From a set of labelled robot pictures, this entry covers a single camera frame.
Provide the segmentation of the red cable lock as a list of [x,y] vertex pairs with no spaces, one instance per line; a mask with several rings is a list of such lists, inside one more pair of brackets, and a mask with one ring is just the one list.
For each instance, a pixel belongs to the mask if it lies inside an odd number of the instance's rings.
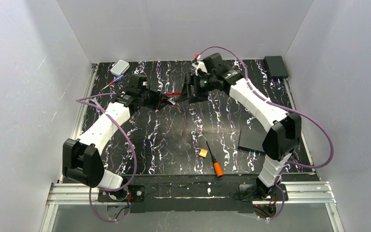
[[163,97],[162,97],[162,102],[167,102],[168,100],[171,100],[173,102],[176,102],[178,96],[181,95],[181,92],[166,92],[166,93],[163,93]]

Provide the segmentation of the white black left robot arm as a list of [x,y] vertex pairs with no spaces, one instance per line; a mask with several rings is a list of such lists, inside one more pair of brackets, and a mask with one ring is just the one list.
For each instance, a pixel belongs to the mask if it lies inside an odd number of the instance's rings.
[[161,110],[175,101],[169,95],[148,87],[145,75],[133,74],[126,86],[110,94],[112,99],[106,109],[97,106],[101,116],[76,139],[67,139],[62,147],[62,174],[65,178],[107,192],[121,191],[134,179],[125,179],[104,168],[101,154],[109,140],[121,131],[130,147],[135,149],[122,124],[140,108]]

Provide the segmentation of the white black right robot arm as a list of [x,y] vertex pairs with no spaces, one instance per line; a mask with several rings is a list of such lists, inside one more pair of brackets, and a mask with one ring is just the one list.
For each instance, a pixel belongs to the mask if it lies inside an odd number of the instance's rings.
[[300,144],[300,115],[273,106],[240,70],[228,68],[219,53],[203,59],[196,56],[192,65],[195,71],[185,75],[176,102],[203,102],[208,99],[209,92],[220,90],[242,104],[267,133],[262,142],[265,161],[256,179],[256,187],[249,196],[272,196],[281,181],[283,168]]

